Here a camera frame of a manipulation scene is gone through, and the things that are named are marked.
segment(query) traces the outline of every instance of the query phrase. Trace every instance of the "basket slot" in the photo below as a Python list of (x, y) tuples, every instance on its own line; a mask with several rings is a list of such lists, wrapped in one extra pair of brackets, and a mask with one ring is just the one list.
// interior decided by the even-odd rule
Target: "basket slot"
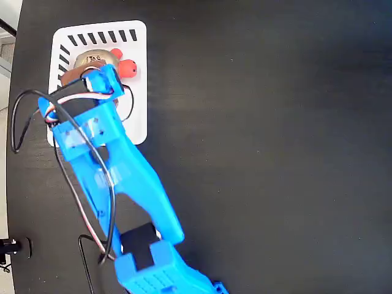
[(73, 35), (69, 35), (68, 36), (68, 39), (72, 42), (72, 44), (74, 45), (74, 46), (77, 46), (78, 44), (76, 43), (76, 40), (75, 40), (75, 38), (73, 37)]
[(83, 35), (83, 34), (78, 34), (78, 37), (79, 37), (79, 39), (81, 40), (82, 44), (83, 44), (84, 46), (86, 46), (86, 45), (87, 45), (87, 42), (86, 42), (86, 39), (85, 39), (84, 35)]
[(104, 32), (98, 32), (98, 36), (99, 36), (100, 40), (102, 41), (102, 43), (104, 43), (104, 44), (107, 43)]
[(120, 29), (119, 31), (120, 37), (122, 39), (123, 42), (127, 42), (127, 37), (125, 36), (125, 32), (123, 29)]
[(66, 63), (66, 64), (68, 64), (68, 65), (69, 65), (69, 61), (68, 61), (68, 59), (67, 59), (67, 58), (65, 58), (65, 57), (63, 57), (63, 55), (60, 55), (60, 60), (61, 60), (62, 62), (64, 62), (64, 63)]
[(64, 47), (63, 45), (60, 45), (60, 49), (67, 55), (70, 55), (69, 51), (67, 50), (66, 47)]
[(87, 35), (88, 35), (88, 37), (90, 38), (91, 42), (92, 42), (94, 45), (97, 45), (97, 40), (96, 40), (96, 38), (94, 37), (94, 34), (91, 33), (91, 32), (89, 32)]
[(59, 70), (61, 70), (63, 73), (67, 72), (67, 69), (64, 66), (62, 66), (61, 64), (59, 64)]
[(136, 31), (134, 29), (130, 29), (129, 33), (130, 33), (130, 36), (131, 36), (132, 40), (133, 41), (137, 41)]
[(108, 31), (108, 34), (109, 34), (109, 36), (110, 36), (110, 38), (111, 38), (111, 41), (112, 41), (113, 43), (117, 43), (117, 39), (116, 39), (116, 36), (115, 36), (115, 32), (113, 32), (113, 31)]

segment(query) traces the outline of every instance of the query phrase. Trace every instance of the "white plastic basket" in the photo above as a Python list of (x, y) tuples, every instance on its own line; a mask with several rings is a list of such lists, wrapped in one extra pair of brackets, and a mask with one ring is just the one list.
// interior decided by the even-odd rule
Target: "white plastic basket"
[[(92, 49), (110, 51), (114, 48), (122, 51), (122, 60), (131, 59), (138, 67), (135, 77), (121, 80), (134, 94), (134, 109), (123, 125), (127, 136), (137, 145), (147, 137), (147, 34), (143, 22), (116, 21), (58, 29), (53, 35), (48, 92), (61, 86), (61, 76), (73, 69), (79, 54)], [(128, 115), (130, 106), (129, 98), (118, 99), (120, 118)], [(47, 138), (53, 145), (53, 135), (49, 129)]]

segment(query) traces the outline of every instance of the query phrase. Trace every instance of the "black table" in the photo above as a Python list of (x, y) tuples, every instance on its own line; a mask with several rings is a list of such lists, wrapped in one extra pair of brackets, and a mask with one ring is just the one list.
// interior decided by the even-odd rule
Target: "black table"
[[(390, 293), (391, 12), (389, 1), (24, 0), (10, 104), (47, 89), (58, 28), (144, 21), (139, 148), (181, 220), (186, 262), (233, 294)], [(119, 202), (120, 228), (148, 220)], [(34, 242), (32, 259), (12, 259), (17, 293), (87, 293), (86, 229), (39, 118), (20, 154), (7, 151), (7, 207), (10, 236)], [(86, 251), (97, 291), (122, 293)]]

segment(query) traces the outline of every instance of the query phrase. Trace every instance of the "orange object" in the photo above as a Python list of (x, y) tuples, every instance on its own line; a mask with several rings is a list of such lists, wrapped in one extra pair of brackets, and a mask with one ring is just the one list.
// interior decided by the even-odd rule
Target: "orange object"
[(118, 75), (120, 78), (133, 78), (137, 74), (136, 62), (130, 59), (120, 61), (118, 64)]
[(110, 52), (112, 52), (118, 59), (121, 59), (123, 56), (121, 50), (117, 48), (112, 49)]

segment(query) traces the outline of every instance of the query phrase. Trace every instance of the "floor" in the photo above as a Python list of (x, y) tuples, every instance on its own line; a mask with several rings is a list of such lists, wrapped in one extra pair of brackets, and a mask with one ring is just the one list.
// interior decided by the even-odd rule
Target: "floor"
[[(15, 44), (2, 45), (0, 57), (12, 63)], [(6, 146), (8, 108), (0, 110), (0, 238), (8, 237), (6, 203)], [(14, 294), (12, 273), (0, 270), (0, 294)]]

